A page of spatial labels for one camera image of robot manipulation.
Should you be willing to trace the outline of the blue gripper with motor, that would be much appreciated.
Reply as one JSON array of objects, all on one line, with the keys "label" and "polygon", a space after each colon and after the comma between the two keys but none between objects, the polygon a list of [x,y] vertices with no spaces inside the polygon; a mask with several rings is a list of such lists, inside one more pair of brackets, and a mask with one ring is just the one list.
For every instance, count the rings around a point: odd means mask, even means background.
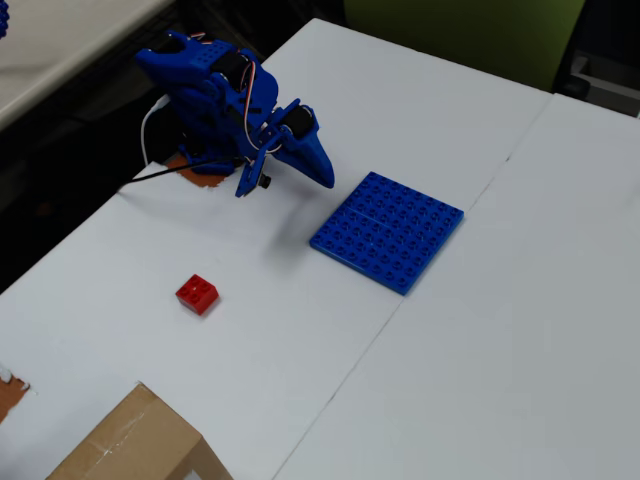
[{"label": "blue gripper with motor", "polygon": [[319,140],[318,129],[313,109],[296,99],[286,108],[278,107],[270,114],[259,141],[277,160],[331,189],[335,174]]}]

